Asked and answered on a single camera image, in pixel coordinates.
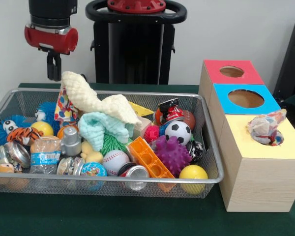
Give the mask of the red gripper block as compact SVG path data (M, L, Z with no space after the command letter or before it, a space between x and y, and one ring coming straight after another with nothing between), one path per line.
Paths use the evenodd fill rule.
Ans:
M31 24L25 25L26 42L32 47L43 51L54 50L47 54L47 76L50 80L61 80L60 54L69 55L76 49L78 43L78 31L69 26L63 29L46 29Z

